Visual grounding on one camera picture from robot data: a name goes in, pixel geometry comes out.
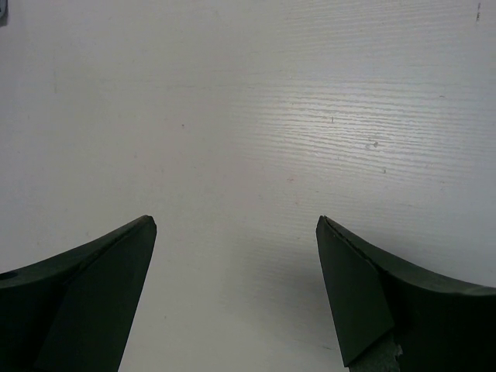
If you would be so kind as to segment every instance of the white surface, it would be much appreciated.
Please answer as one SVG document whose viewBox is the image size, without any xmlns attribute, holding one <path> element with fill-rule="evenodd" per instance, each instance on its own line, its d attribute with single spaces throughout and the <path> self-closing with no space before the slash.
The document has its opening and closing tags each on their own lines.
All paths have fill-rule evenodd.
<svg viewBox="0 0 496 372">
<path fill-rule="evenodd" d="M 121 371 L 341 371 L 315 224 L 496 285 L 496 2 L 11 2 L 0 271 L 142 214 Z"/>
</svg>

